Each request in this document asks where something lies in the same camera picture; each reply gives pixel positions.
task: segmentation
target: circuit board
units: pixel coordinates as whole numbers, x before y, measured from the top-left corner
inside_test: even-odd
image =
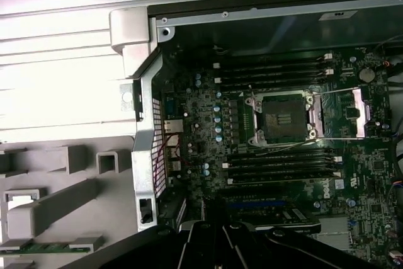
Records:
[[[323,226],[340,224],[339,229],[331,231],[344,241],[337,248],[383,265],[385,233],[396,229],[385,203],[394,170],[390,155],[393,133],[387,71],[383,60],[366,48],[278,54],[272,55],[270,60],[304,61],[326,54],[331,54],[326,80],[305,86],[305,91],[313,92],[314,98],[321,96],[323,135],[310,141],[311,130],[304,129],[306,123],[301,122],[305,117],[294,110],[301,107],[298,101],[301,90],[288,89],[288,92],[296,93],[287,93],[286,100],[283,94],[276,93],[284,89],[262,95],[261,100],[266,102],[262,110],[269,117],[262,122],[266,123],[262,129],[272,137],[265,138],[263,146],[257,146],[249,141],[259,135],[256,125],[260,118],[256,118],[256,109],[248,105],[248,100],[261,94],[259,82],[236,87],[238,82],[231,82],[232,78],[229,78],[229,82],[224,83],[220,76],[225,73],[217,75],[217,66],[209,64],[195,64],[182,71],[174,83],[167,84],[162,95],[165,121],[183,121],[183,131],[178,132],[177,141],[166,150],[167,176],[171,184],[187,186],[188,219],[200,219],[203,197],[226,189],[238,189],[229,178],[227,163],[232,156],[259,156],[262,152],[277,156],[282,146],[286,146],[286,150],[290,144],[306,139],[306,144],[295,145],[288,151],[301,152],[311,160],[310,150],[330,152],[331,158],[337,159],[332,164],[337,173],[326,177],[326,171],[321,171],[324,175],[318,174],[315,178],[302,175],[294,179],[287,179],[285,174],[284,180],[270,177],[268,179],[273,182],[268,179],[249,182],[242,186],[243,190],[253,188],[269,192],[270,188],[276,188],[273,197],[298,203],[323,222],[322,234],[312,235],[314,238],[327,243],[324,234],[327,229],[323,230]],[[238,66],[239,74],[242,74],[242,61]],[[370,118],[361,130],[353,89],[359,89],[363,104],[370,112]],[[250,194],[248,197],[249,200],[254,198],[258,199],[258,196]]]
[[[89,248],[70,248],[69,243],[28,243],[21,249],[2,250],[1,256],[37,255],[42,253],[88,253]]]

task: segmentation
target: white label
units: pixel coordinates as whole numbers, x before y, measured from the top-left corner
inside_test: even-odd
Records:
[[[285,216],[286,219],[290,220],[291,215],[288,214],[288,212],[283,211],[283,215]]]
[[[357,12],[358,11],[341,11],[341,12],[333,12],[333,13],[324,13],[322,15],[322,17],[319,18],[319,21],[348,19]]]
[[[182,221],[185,210],[186,210],[186,200],[183,200],[181,209],[179,210],[178,217],[176,218],[176,225],[179,225],[180,222]]]
[[[306,220],[307,218],[301,213],[301,211],[299,211],[298,209],[294,208],[293,213],[297,215],[297,217],[299,217],[300,220]]]
[[[351,188],[357,188],[358,182],[357,182],[357,177],[352,177],[350,179],[350,187]]]
[[[329,187],[330,180],[325,179],[321,181],[321,184],[323,186],[323,197],[324,198],[330,198],[330,187]]]
[[[334,180],[334,186],[336,189],[344,189],[344,180]]]

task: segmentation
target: metal bracket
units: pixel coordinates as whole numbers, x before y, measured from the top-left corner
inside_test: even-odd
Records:
[[[255,112],[262,113],[263,96],[251,96],[245,100],[245,104],[251,106]]]
[[[109,23],[111,46],[123,55],[125,77],[138,79],[148,67],[144,62],[157,49],[156,19],[140,6],[112,11]]]

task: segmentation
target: black cable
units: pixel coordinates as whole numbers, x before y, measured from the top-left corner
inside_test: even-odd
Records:
[[[378,50],[382,45],[384,45],[385,43],[391,42],[391,41],[393,41],[393,40],[395,40],[395,39],[397,39],[397,38],[400,38],[400,37],[403,37],[403,34],[399,34],[399,35],[390,37],[389,39],[386,39],[386,40],[382,41],[382,42],[379,43],[376,47],[373,48],[372,52],[373,52],[375,55],[378,55],[378,54],[377,54],[377,50]]]
[[[389,191],[386,194],[386,199],[385,199],[386,209],[388,210],[388,213],[390,215],[392,215],[393,217],[395,217],[395,213],[390,208],[390,196],[392,195],[393,189],[394,188],[399,188],[399,187],[402,188],[403,185],[401,185],[401,184],[392,184],[392,186],[390,186]]]
[[[399,166],[399,161],[397,160],[397,144],[403,140],[403,134],[398,135],[393,141],[392,141],[392,147],[390,148],[391,154],[392,154],[392,161],[393,161],[393,166],[395,169],[395,176],[398,179],[403,180],[403,172]]]
[[[403,115],[401,116],[400,120],[396,124],[396,129],[395,129],[396,134],[399,134],[399,130],[400,130],[402,124],[403,124]]]
[[[389,81],[388,85],[393,88],[403,88],[403,83]]]

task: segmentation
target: wire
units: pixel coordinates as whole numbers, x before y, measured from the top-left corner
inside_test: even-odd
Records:
[[[403,115],[400,118],[399,122],[397,122],[397,124],[396,124],[396,135],[399,135],[399,130],[400,130],[402,124],[403,124]]]
[[[403,88],[403,83],[389,81],[388,85],[393,88]]]
[[[399,179],[403,179],[403,172],[399,166],[399,161],[397,160],[397,144],[403,140],[403,134],[398,135],[395,139],[392,140],[392,147],[390,148],[390,152],[392,154],[392,161],[393,161],[393,166],[395,169],[395,175]]]
[[[395,215],[394,211],[392,211],[392,209],[390,209],[390,196],[392,195],[393,189],[394,188],[403,188],[403,182],[402,181],[396,181],[394,183],[392,183],[392,186],[389,188],[388,193],[386,194],[386,208],[388,210],[388,213],[390,215]]]
[[[183,158],[178,154],[178,149],[179,149],[180,145],[181,145],[181,139],[179,138],[179,139],[178,139],[178,144],[176,144],[176,147],[175,147],[175,152],[174,152],[174,153],[175,153],[175,156],[178,157],[178,159],[179,159],[183,164],[185,164],[185,165],[187,165],[187,166],[191,166],[191,163],[190,163],[189,161],[183,159]]]
[[[287,151],[287,150],[289,150],[289,149],[291,149],[291,148],[295,148],[295,147],[298,147],[298,146],[303,146],[303,145],[306,145],[306,144],[315,142],[315,141],[317,141],[317,140],[320,140],[320,139],[309,139],[309,140],[306,140],[306,141],[301,142],[301,143],[296,143],[296,144],[294,144],[294,145],[284,147],[284,148],[282,148],[282,149],[277,149],[277,150],[275,150],[275,151],[269,151],[269,152],[265,152],[265,153],[263,153],[263,154],[256,154],[256,155],[257,155],[257,156],[265,156],[265,155],[267,155],[267,154],[274,154],[275,152]]]
[[[173,135],[169,135],[168,138],[166,138],[166,140],[164,141],[164,143],[162,143],[162,145],[160,146],[160,148],[157,151],[157,157],[156,157],[156,161],[154,162],[154,165],[152,167],[152,172],[155,172],[159,163],[159,156],[161,155],[161,152],[164,150],[165,145],[168,143],[168,141],[170,140],[170,138],[172,138],[175,134]]]
[[[372,50],[372,52],[373,52],[374,54],[376,54],[376,53],[377,53],[377,50],[378,50],[382,45],[384,45],[385,43],[391,42],[391,41],[393,41],[393,40],[395,40],[395,39],[397,39],[397,38],[400,38],[400,37],[403,37],[403,34],[396,35],[396,36],[393,36],[393,37],[391,37],[391,38],[389,38],[389,39],[386,39],[385,41],[382,41],[381,43],[379,43],[379,44]]]

